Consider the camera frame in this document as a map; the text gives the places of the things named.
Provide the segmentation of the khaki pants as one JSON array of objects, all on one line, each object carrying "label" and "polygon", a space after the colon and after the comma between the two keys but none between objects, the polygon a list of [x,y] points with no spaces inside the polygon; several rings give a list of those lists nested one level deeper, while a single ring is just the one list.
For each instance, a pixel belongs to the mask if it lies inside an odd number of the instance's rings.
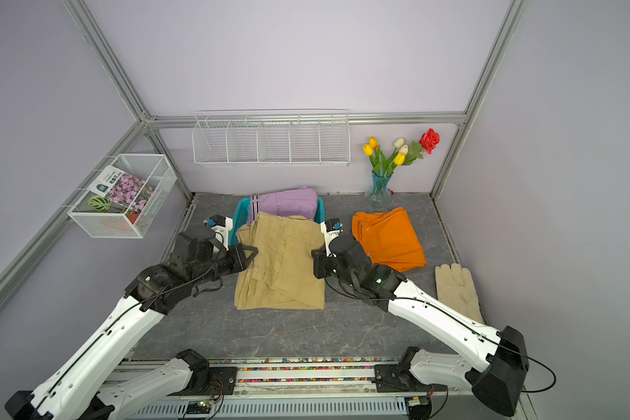
[{"label": "khaki pants", "polygon": [[325,282],[313,275],[311,255],[324,246],[319,224],[303,216],[259,213],[237,238],[258,254],[238,276],[236,309],[325,309]]}]

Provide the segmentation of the orange pants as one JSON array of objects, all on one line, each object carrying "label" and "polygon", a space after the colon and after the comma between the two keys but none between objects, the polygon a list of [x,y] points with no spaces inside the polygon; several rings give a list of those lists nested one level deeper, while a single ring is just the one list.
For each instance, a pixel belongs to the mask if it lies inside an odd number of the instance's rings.
[{"label": "orange pants", "polygon": [[358,212],[352,233],[374,264],[406,272],[427,266],[425,252],[404,208],[387,213]]}]

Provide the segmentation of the purple pants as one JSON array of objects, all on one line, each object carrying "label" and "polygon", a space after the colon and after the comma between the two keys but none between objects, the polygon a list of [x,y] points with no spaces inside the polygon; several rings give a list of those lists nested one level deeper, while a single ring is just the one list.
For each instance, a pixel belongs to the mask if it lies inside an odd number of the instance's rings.
[{"label": "purple pants", "polygon": [[247,223],[252,224],[260,213],[280,217],[303,216],[315,220],[318,198],[318,194],[311,187],[251,196]]}]

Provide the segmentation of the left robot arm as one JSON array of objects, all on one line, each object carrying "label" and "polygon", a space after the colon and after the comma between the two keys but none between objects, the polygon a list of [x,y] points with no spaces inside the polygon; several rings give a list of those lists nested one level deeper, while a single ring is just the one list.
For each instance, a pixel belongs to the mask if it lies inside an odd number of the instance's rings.
[{"label": "left robot arm", "polygon": [[225,227],[195,227],[177,235],[164,262],[141,271],[114,310],[63,366],[35,390],[5,404],[13,419],[124,419],[162,397],[187,391],[222,392],[209,361],[191,349],[119,385],[106,380],[153,327],[180,302],[206,292],[204,284],[246,271],[257,248],[229,244]]}]

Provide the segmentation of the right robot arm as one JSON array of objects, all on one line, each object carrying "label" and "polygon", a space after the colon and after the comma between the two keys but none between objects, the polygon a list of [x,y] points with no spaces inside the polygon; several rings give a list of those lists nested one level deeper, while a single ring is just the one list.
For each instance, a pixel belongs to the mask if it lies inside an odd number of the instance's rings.
[{"label": "right robot arm", "polygon": [[498,330],[472,320],[421,290],[404,274],[374,264],[350,234],[331,231],[311,252],[313,274],[335,279],[336,292],[407,320],[446,344],[452,353],[431,353],[410,346],[400,362],[377,365],[379,393],[427,393],[439,385],[469,390],[497,414],[511,418],[522,395],[534,358],[523,334],[513,327]]}]

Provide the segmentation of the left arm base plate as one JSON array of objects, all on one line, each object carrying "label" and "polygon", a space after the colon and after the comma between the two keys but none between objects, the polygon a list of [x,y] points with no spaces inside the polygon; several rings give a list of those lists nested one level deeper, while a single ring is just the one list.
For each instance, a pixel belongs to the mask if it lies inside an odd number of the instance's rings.
[{"label": "left arm base plate", "polygon": [[182,396],[232,395],[236,386],[236,367],[206,367],[192,374],[187,386],[180,391]]}]

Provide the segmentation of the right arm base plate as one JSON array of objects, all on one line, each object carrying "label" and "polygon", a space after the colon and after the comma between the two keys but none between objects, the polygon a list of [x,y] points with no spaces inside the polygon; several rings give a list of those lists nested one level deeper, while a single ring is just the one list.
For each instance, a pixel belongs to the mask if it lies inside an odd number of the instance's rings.
[{"label": "right arm base plate", "polygon": [[414,378],[408,370],[400,369],[398,364],[379,364],[374,366],[372,383],[378,393],[429,393],[445,391],[442,384],[423,384]]}]

